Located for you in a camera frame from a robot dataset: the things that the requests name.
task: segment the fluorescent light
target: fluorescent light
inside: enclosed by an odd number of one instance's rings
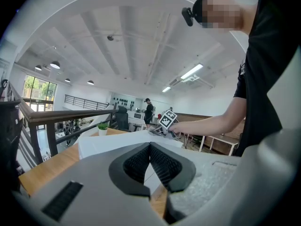
[[[170,87],[166,87],[164,90],[162,90],[162,92],[166,92],[168,90],[170,90]]]
[[[186,79],[188,76],[190,76],[191,74],[193,74],[195,71],[198,71],[199,69],[201,69],[203,66],[201,64],[198,64],[197,66],[195,66],[193,69],[189,70],[186,74],[184,74],[181,79]]]

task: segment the black t-shirt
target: black t-shirt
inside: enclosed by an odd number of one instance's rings
[[[245,127],[235,156],[241,156],[246,147],[259,144],[267,135],[282,128],[267,92],[297,49],[288,25],[289,21],[285,21],[270,0],[258,1],[246,59],[240,66],[234,95],[247,99]]]
[[[147,118],[152,116],[152,110],[154,109],[154,106],[152,105],[152,103],[149,103],[146,107],[146,111],[145,111],[145,116]]]

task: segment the office chair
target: office chair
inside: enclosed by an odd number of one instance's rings
[[[128,114],[126,108],[120,107],[118,112],[115,113],[115,118],[118,125],[118,130],[130,132],[128,127]]]

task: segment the white ceiling beam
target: white ceiling beam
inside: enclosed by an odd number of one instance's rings
[[[40,40],[42,42],[44,42],[46,45],[48,45],[50,48],[52,48],[52,46],[55,44],[55,42],[53,41],[53,39],[46,33],[44,34]],[[67,61],[69,67],[71,67],[72,69],[76,69],[76,70],[81,70],[82,72],[84,72],[85,74],[90,74],[90,71],[85,68],[84,66],[80,65],[80,64],[75,64],[76,66],[74,66],[73,64],[71,64],[69,62],[69,59],[67,57],[64,56],[64,54],[60,51],[59,47],[57,46],[56,49],[52,48],[53,51],[55,53],[57,53],[60,57],[62,57],[65,61]]]
[[[202,79],[202,78],[199,78],[198,81],[200,81],[201,83],[209,86],[209,88],[214,88],[215,86],[209,82],[207,82],[206,80]]]
[[[221,74],[222,75],[222,77],[224,77],[225,79],[227,78],[227,76],[226,75],[224,75],[224,73],[221,71],[221,70],[218,70],[217,71],[219,74]]]
[[[72,37],[70,36],[70,34],[68,34],[68,31],[66,30],[65,27],[62,26],[62,24],[60,24],[59,26],[57,26],[55,28],[67,40],[67,42],[70,44],[70,46],[72,48],[74,48],[74,50],[82,58],[84,58],[84,60],[87,62],[88,65],[90,65],[92,68],[94,68],[100,74],[104,73],[103,69],[101,69],[101,67],[98,64],[96,64],[94,61],[92,61],[91,58],[87,54],[83,53],[82,47],[81,47],[82,45],[77,43],[77,40],[72,39]]]
[[[112,56],[110,54],[110,51],[105,44],[104,36],[101,34],[99,27],[97,26],[97,22],[95,20],[95,17],[93,14],[88,11],[80,15],[81,18],[84,20],[84,23],[89,30],[90,34],[92,35],[92,38],[94,39],[94,42],[98,46],[100,52],[103,54],[103,57],[107,60],[109,66],[113,70],[113,72],[116,75],[119,75],[119,69],[117,68],[117,65],[115,64],[114,60],[112,59]]]
[[[126,24],[128,21],[128,12],[129,12],[130,7],[126,7],[126,6],[122,6],[119,7],[119,18],[120,18],[120,27],[121,27],[121,32],[122,32],[122,37],[123,37],[123,42],[124,42],[124,48],[126,51],[126,56],[127,56],[127,65],[130,71],[130,77],[132,80],[135,79],[135,64],[133,62],[133,60],[131,59],[131,57],[135,57],[133,55],[131,55],[131,51],[130,51],[130,43],[128,41],[128,33],[126,30]]]
[[[161,57],[163,49],[164,49],[164,46],[160,46],[160,44],[162,42],[166,41],[166,30],[169,27],[169,22],[170,22],[170,14],[162,13],[160,16],[160,20],[158,22],[158,28],[156,29],[155,36],[154,36],[154,40],[156,41],[158,39],[159,42],[156,46],[153,59],[149,63],[150,68],[149,68],[148,74],[146,75],[146,82],[145,82],[146,85],[148,85],[150,83],[152,76],[158,66],[160,57]]]
[[[204,78],[204,77],[206,77],[209,74],[212,74],[212,73],[217,72],[217,71],[219,71],[221,69],[227,68],[227,67],[229,67],[229,66],[231,66],[231,65],[233,65],[235,63],[236,63],[235,59],[229,60],[226,63],[224,63],[224,65],[222,65],[221,67],[220,66],[216,66],[215,69],[208,70],[206,73],[201,73],[199,76],[202,77],[202,78]]]

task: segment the ceiling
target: ceiling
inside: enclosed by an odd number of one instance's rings
[[[41,64],[43,70],[36,72],[58,81],[69,78],[71,83],[86,84],[87,78],[109,78],[115,83],[126,79],[160,93],[201,63],[204,67],[196,73],[200,79],[178,83],[172,87],[176,93],[214,87],[217,80],[238,72],[240,61],[229,53],[227,40],[223,46],[216,38],[157,8],[106,7],[61,21],[40,36],[17,64],[30,70]],[[49,65],[54,60],[60,70]]]

